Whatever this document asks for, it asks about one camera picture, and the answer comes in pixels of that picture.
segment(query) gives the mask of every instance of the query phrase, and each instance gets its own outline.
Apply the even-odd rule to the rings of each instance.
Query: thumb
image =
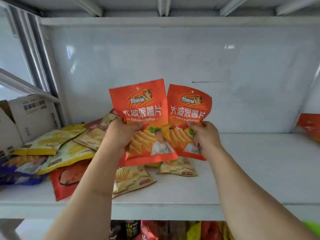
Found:
[[[198,132],[199,129],[202,128],[200,125],[198,125],[197,123],[194,123],[194,122],[188,121],[186,124],[187,124],[191,129],[193,129],[195,132]]]
[[[132,123],[132,124],[127,124],[127,126],[130,127],[130,129],[135,132],[135,131],[138,131],[142,128],[143,126],[143,123],[142,122],[139,122],[139,123]]]

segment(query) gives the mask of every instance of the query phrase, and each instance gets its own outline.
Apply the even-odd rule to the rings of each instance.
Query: person's left hand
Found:
[[[112,121],[106,130],[106,135],[101,143],[99,150],[122,150],[129,144],[135,131],[138,131],[143,123],[124,124],[123,118]]]

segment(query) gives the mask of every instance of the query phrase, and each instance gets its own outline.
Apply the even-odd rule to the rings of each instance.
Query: cardboard box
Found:
[[[9,155],[14,149],[23,145],[16,125],[4,112],[2,106],[0,107],[0,132],[0,158]]]
[[[32,94],[6,101],[24,144],[54,129],[60,129],[54,103]]]

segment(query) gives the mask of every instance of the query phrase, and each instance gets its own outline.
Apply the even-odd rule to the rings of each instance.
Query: hand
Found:
[[[202,147],[203,155],[207,157],[209,149],[223,149],[223,146],[218,129],[209,121],[202,121],[202,124],[204,127],[194,122],[187,122],[187,125],[196,132],[194,138]]]
[[[101,143],[99,150],[124,150],[129,144],[135,131],[138,131],[143,123],[124,124],[123,118],[117,118],[112,121],[106,130],[106,135]]]

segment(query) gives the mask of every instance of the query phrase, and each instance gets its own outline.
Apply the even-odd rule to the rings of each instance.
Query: shelf surface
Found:
[[[222,134],[222,144],[267,192],[301,219],[320,221],[320,145],[300,134]],[[223,220],[217,188],[206,161],[194,160],[198,177],[155,175],[150,187],[112,202],[112,219]],[[50,181],[7,186],[0,218],[54,218],[69,199],[55,201]]]

